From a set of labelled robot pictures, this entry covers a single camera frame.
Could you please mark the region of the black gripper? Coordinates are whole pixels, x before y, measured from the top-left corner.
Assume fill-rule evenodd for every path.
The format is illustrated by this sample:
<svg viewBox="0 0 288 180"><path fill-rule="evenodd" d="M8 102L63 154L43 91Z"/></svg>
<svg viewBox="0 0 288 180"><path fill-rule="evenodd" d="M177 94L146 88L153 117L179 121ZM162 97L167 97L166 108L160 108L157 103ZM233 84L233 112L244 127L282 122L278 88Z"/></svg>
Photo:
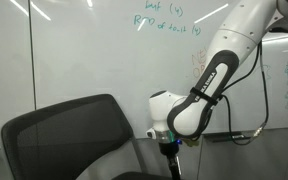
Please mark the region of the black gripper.
<svg viewBox="0 0 288 180"><path fill-rule="evenodd" d="M172 143L160 143L160 152L167 157L168 167L172 175L172 180L181 180L179 172L179 162L177 159L177 153L179 146L176 142Z"/></svg>

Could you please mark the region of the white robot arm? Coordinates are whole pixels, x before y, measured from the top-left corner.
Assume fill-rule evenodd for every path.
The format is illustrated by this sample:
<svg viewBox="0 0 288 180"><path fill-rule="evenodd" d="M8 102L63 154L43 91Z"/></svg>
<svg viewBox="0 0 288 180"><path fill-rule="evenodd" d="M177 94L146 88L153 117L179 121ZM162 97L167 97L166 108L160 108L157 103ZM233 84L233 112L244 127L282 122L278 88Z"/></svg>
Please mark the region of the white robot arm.
<svg viewBox="0 0 288 180"><path fill-rule="evenodd" d="M167 157L172 180L181 180L178 141L200 137L229 80L268 32L288 33L288 0L240 0L213 36L189 94L160 91L149 98L153 127L147 135Z"/></svg>

